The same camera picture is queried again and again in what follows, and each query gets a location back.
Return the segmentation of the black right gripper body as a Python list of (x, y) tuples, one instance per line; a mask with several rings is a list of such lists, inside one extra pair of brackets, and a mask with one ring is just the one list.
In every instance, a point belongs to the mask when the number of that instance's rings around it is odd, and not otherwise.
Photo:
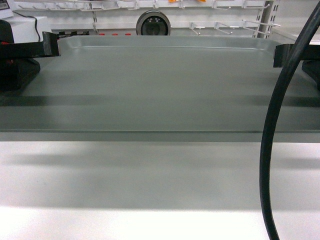
[(302, 70), (316, 83), (317, 90), (320, 90), (320, 61), (305, 60), (302, 63)]

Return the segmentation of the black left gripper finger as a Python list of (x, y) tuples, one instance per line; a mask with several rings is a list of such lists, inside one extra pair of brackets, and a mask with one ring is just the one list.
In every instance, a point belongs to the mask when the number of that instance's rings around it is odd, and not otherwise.
[(0, 45), (1, 60), (34, 59), (60, 56), (57, 36), (42, 32), (43, 41)]

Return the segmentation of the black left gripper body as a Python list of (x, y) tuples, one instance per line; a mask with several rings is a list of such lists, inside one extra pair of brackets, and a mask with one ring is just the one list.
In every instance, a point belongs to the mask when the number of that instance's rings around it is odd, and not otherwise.
[[(0, 50), (14, 44), (12, 27), (5, 20), (0, 21)], [(40, 64), (32, 58), (9, 59), (0, 53), (0, 91), (17, 91), (31, 81), (39, 72)]]

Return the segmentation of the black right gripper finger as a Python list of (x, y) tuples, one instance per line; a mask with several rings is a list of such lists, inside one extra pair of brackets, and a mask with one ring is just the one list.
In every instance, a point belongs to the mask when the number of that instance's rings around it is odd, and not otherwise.
[[(275, 47), (273, 55), (273, 67), (282, 68), (290, 56), (294, 44), (280, 44)], [(309, 45), (303, 52), (302, 61), (319, 61), (320, 60), (320, 46)]]

